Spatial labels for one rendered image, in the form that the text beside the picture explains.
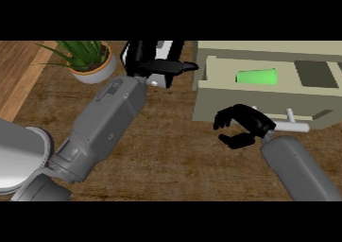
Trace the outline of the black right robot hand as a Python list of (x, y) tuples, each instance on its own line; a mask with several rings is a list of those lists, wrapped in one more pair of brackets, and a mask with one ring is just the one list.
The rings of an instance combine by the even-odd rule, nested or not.
[(248, 147), (255, 143), (255, 137), (264, 138), (269, 131), (276, 129), (276, 122), (255, 108), (245, 104), (236, 104), (215, 115), (214, 130), (229, 127), (232, 120), (243, 126), (248, 132), (235, 136), (220, 135), (220, 140), (232, 148)]

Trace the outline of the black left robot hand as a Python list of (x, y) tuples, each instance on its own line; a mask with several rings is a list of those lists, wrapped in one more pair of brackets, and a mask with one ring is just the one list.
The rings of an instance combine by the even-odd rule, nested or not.
[(180, 61), (183, 46), (183, 41), (129, 41), (120, 55), (127, 75), (168, 89), (177, 76), (199, 69), (196, 63)]

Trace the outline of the beige drawer front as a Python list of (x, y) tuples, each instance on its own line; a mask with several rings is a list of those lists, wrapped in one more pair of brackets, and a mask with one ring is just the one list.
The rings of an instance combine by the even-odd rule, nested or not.
[(292, 110), (297, 121), (316, 130), (342, 123), (342, 92), (295, 94), (251, 90), (199, 88), (193, 120), (213, 122), (218, 111), (235, 104), (255, 106), (274, 120), (285, 121)]

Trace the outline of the green cup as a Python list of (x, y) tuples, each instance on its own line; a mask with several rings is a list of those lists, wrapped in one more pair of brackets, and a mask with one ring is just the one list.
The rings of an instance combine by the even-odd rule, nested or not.
[(236, 75), (239, 83), (277, 85), (277, 71), (273, 69), (239, 71)]

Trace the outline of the beige open drawer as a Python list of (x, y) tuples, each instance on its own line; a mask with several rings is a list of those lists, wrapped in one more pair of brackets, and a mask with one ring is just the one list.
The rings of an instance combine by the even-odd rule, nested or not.
[[(198, 82), (199, 88), (342, 96), (342, 70), (336, 62), (329, 63), (329, 69), (338, 83), (336, 88), (305, 87), (301, 82), (295, 63), (289, 61), (220, 59), (215, 56), (210, 56), (205, 67), (207, 80)], [(236, 82), (239, 71), (273, 68), (277, 70), (277, 85)]]

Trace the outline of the white pot with orange rim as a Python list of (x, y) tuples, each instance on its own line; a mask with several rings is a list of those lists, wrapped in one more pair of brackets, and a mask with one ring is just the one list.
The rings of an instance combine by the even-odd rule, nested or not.
[(108, 48), (108, 52), (109, 52), (109, 57), (102, 63), (102, 65), (90, 72), (78, 72), (76, 70), (70, 70), (76, 78), (87, 84), (96, 84), (104, 80), (106, 80), (111, 77), (111, 75), (115, 73), (115, 70), (118, 67), (118, 59), (117, 59), (112, 47), (111, 45), (108, 45), (106, 42), (101, 42), (101, 43)]

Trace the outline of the green leafy plant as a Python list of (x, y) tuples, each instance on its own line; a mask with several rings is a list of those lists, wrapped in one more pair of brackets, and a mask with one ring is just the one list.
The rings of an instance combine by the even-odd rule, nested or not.
[(58, 45), (65, 52), (43, 44), (39, 44), (39, 47), (56, 54), (67, 61), (59, 63), (59, 66), (76, 72), (87, 73), (96, 70), (112, 56), (109, 46), (102, 41), (58, 41)]

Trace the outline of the beige wooden cabinet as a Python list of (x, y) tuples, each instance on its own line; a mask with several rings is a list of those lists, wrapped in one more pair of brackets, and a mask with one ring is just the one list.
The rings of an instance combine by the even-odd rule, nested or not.
[(342, 41), (198, 41), (198, 54), (238, 60), (342, 62)]

